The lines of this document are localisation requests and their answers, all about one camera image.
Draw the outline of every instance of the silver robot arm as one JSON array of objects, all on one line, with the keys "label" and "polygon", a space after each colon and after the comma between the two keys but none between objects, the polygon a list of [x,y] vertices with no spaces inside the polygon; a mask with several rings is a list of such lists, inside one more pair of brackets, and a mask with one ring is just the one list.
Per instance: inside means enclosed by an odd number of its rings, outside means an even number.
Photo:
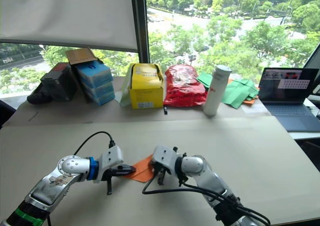
[{"label": "silver robot arm", "polygon": [[[235,205],[240,205],[240,199],[236,197],[228,185],[212,171],[210,165],[202,156],[187,157],[185,154],[177,153],[177,148],[173,150],[165,147],[158,146],[153,153],[153,163],[164,167],[164,172],[160,172],[163,181],[165,171],[179,179],[180,185],[185,183],[188,177],[193,177],[198,187],[214,191],[222,194],[229,200],[234,202]],[[259,226],[261,225],[256,220],[247,216],[244,212],[236,210],[230,202],[219,201],[208,195],[204,195],[207,203],[216,212],[216,219],[221,220],[225,226]]]},{"label": "silver robot arm", "polygon": [[110,148],[98,160],[75,155],[60,159],[57,167],[36,184],[11,216],[0,225],[42,225],[72,184],[85,180],[94,180],[96,183],[106,181],[112,175],[106,172],[121,163],[123,154],[118,146]]}]

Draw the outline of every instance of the green band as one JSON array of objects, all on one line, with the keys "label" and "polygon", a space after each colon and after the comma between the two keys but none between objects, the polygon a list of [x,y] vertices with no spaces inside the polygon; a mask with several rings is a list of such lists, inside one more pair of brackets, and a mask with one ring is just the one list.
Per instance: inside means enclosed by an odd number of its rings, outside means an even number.
[{"label": "green band", "polygon": [[32,223],[33,226],[41,226],[43,224],[43,220],[40,219],[40,218],[34,218],[24,212],[22,212],[19,208],[17,208],[15,210],[15,213],[19,216],[19,217],[22,217],[23,219],[29,221]]}]

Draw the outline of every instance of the red snack bag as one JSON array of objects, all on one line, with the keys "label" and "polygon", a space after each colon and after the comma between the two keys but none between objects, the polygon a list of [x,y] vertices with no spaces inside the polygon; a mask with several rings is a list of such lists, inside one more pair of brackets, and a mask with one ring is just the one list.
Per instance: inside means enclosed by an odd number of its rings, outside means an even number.
[{"label": "red snack bag", "polygon": [[166,75],[166,96],[164,105],[172,107],[193,107],[206,101],[205,87],[197,81],[198,74],[192,66],[169,66]]}]

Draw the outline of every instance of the beige table surface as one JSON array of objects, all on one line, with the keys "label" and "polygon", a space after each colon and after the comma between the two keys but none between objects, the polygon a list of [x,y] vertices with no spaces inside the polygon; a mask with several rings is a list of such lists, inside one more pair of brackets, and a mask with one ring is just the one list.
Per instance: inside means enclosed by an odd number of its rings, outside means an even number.
[{"label": "beige table surface", "polygon": [[[124,77],[114,77],[114,90],[121,89]],[[242,105],[234,109],[221,103],[216,118],[252,117],[270,115],[260,100],[257,100],[250,110]],[[135,122],[135,121],[168,121],[204,119],[201,106],[192,108],[168,108],[164,115],[162,108],[134,110],[131,106],[121,107],[116,100],[102,106],[95,103],[87,104],[81,92],[78,91],[70,102],[51,102],[33,105],[27,101],[22,103],[16,113],[5,126],[52,125],[70,123],[105,123],[105,122]]]},{"label": "beige table surface", "polygon": [[[149,156],[159,144],[203,155],[245,206],[267,215],[273,224],[319,217],[319,172],[279,122],[266,116],[4,127],[0,219],[15,210],[60,158],[99,130],[113,135],[128,164]],[[99,135],[79,155],[97,158],[108,141]],[[165,186],[151,188],[177,185],[168,176]],[[105,183],[73,185],[52,213],[52,225],[222,225],[199,194],[142,195],[142,183],[123,178],[116,178],[113,186],[113,195],[106,196]]]}]

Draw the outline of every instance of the laptop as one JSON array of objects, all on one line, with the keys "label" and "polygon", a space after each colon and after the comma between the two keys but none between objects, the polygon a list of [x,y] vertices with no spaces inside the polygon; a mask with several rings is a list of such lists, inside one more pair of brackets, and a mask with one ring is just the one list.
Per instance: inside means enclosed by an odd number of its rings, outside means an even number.
[{"label": "laptop", "polygon": [[288,132],[320,132],[320,121],[304,105],[318,69],[265,68],[259,98]]}]

